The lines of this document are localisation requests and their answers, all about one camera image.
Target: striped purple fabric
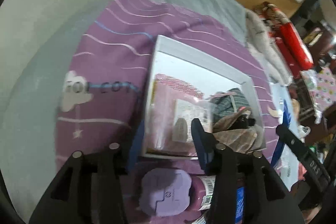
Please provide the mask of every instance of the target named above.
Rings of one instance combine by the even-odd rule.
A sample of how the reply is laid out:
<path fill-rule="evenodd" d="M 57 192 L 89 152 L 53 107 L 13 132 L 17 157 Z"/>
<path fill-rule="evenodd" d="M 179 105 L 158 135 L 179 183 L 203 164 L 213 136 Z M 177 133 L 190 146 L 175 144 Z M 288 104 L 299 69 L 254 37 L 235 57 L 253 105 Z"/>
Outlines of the striped purple fabric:
<path fill-rule="evenodd" d="M 233 38 L 230 31 L 209 16 L 151 0 L 113 0 L 89 27 L 79 43 L 69 71 L 90 82 L 91 98 L 81 101 L 82 90 L 65 94 L 73 107 L 60 111 L 56 124 L 56 160 L 60 167 L 75 150 L 100 151 L 129 132 L 132 114 L 143 96 L 147 71 L 158 35 L 171 37 L 222 60 L 253 80 L 272 156 L 277 119 L 267 78 L 260 64 Z M 116 83 L 112 87 L 102 83 Z"/>

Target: white box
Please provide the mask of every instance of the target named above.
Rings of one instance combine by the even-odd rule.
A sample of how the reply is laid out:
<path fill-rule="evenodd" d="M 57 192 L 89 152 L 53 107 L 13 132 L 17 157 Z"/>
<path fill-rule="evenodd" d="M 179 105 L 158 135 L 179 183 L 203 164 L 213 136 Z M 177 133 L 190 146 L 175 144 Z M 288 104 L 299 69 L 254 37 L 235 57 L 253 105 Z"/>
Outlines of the white box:
<path fill-rule="evenodd" d="M 197 157 L 165 156 L 147 153 L 149 120 L 147 113 L 149 113 L 151 105 L 154 78 L 158 73 L 190 83 L 204 93 L 204 98 L 208 98 L 216 92 L 226 92 L 232 88 L 239 88 L 251 106 L 256 124 L 263 129 L 261 108 L 253 87 L 253 82 L 249 76 L 205 52 L 174 39 L 159 35 L 153 52 L 152 67 L 148 80 L 142 156 L 170 160 L 197 159 Z M 264 131 L 257 132 L 257 134 L 258 137 L 251 150 L 262 150 L 266 148 Z"/>

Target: pink plastic package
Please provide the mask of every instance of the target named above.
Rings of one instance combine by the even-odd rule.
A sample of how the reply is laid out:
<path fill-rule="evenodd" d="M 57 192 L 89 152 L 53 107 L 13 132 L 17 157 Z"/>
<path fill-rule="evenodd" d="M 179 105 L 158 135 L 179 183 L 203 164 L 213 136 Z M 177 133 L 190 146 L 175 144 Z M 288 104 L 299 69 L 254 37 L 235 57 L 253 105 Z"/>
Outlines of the pink plastic package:
<path fill-rule="evenodd" d="M 213 107 L 191 84 L 167 75 L 155 75 L 147 152 L 197 156 L 191 136 L 191 121 L 199 118 L 204 130 L 212 132 Z"/>

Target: white cloud print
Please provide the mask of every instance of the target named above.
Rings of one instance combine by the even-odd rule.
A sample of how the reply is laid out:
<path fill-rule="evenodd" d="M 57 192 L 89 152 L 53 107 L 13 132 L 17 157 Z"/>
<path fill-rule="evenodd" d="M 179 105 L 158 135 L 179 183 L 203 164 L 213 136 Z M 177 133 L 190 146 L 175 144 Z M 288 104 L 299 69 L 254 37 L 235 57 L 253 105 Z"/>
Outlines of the white cloud print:
<path fill-rule="evenodd" d="M 82 76 L 77 76 L 74 70 L 66 74 L 61 102 L 63 112 L 68 112 L 75 105 L 84 104 L 92 100 L 93 94 L 85 91 L 86 84 L 86 79 Z"/>

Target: silver screw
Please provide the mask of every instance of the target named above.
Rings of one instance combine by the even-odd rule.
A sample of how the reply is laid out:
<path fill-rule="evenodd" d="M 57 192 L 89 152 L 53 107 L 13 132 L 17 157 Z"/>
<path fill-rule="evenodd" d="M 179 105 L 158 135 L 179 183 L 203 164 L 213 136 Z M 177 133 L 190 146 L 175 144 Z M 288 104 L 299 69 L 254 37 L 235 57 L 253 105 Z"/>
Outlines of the silver screw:
<path fill-rule="evenodd" d="M 72 156 L 76 159 L 82 156 L 82 152 L 81 151 L 75 151 L 72 153 Z"/>
<path fill-rule="evenodd" d="M 253 152 L 253 156 L 255 156 L 256 158 L 261 158 L 263 156 L 263 154 L 260 151 L 254 151 Z"/>
<path fill-rule="evenodd" d="M 218 144 L 216 144 L 216 148 L 217 148 L 218 150 L 224 150 L 224 149 L 226 148 L 226 146 L 225 146 L 225 144 L 218 143 Z"/>
<path fill-rule="evenodd" d="M 120 145 L 119 145 L 118 143 L 111 143 L 111 144 L 109 145 L 109 148 L 113 150 L 113 149 L 118 149 L 119 146 L 120 146 Z"/>

